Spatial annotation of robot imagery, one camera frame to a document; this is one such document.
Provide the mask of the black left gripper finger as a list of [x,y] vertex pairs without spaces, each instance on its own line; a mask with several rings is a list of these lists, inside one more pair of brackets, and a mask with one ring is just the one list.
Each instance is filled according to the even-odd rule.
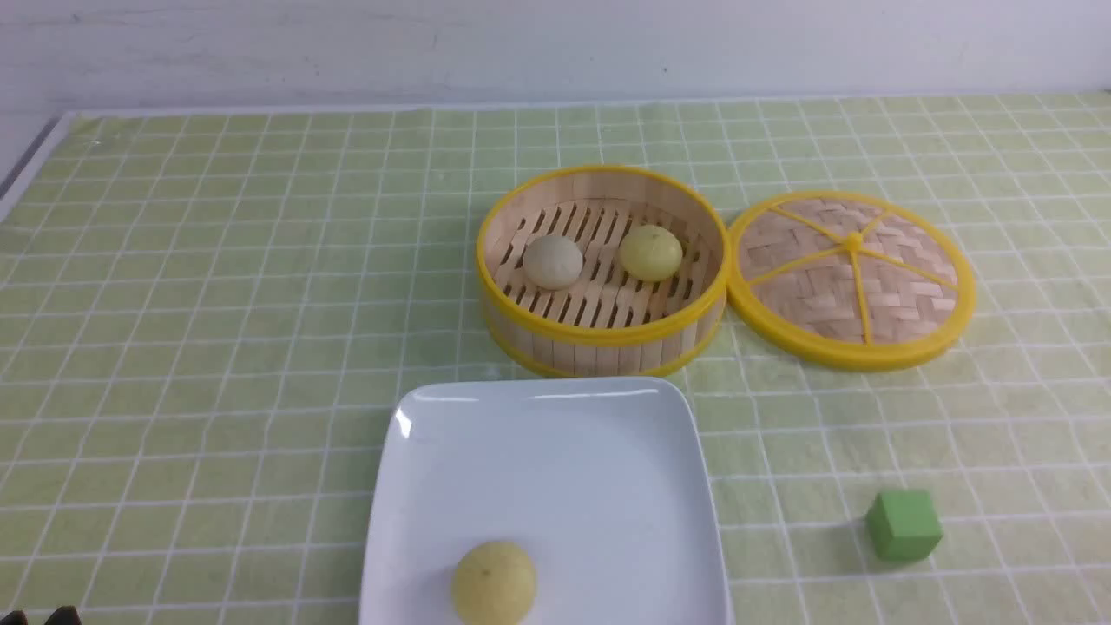
[[43,623],[44,625],[82,625],[81,617],[76,606],[60,606],[53,609]]

